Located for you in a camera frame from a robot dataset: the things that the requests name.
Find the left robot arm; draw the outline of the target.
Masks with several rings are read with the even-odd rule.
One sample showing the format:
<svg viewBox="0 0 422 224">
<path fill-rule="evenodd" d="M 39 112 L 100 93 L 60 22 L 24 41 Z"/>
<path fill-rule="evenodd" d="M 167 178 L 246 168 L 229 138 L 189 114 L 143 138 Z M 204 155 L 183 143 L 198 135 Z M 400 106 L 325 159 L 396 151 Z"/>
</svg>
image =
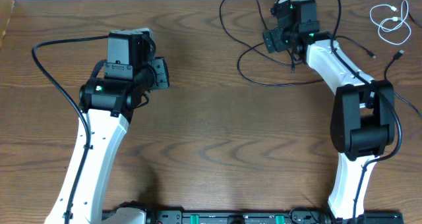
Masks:
<svg viewBox="0 0 422 224">
<path fill-rule="evenodd" d="M 104 197 L 119 145 L 148 92 L 169 88 L 165 59 L 153 31 L 112 30 L 107 57 L 79 92 L 78 137 L 63 186 L 46 223 L 101 223 Z"/>
</svg>

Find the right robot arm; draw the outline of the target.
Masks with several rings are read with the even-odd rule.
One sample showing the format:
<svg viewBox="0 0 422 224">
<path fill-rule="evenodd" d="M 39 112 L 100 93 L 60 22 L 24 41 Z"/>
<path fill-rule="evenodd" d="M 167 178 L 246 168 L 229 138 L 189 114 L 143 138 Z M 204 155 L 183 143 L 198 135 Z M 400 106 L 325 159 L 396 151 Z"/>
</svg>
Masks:
<svg viewBox="0 0 422 224">
<path fill-rule="evenodd" d="M 277 0 L 270 9 L 278 25 L 262 37 L 268 52 L 291 50 L 332 90 L 330 136 L 338 152 L 325 221 L 390 223 L 392 214 L 366 214 L 364 197 L 377 160 L 395 137 L 387 80 L 365 74 L 341 50 L 334 34 L 320 30 L 315 0 Z"/>
</svg>

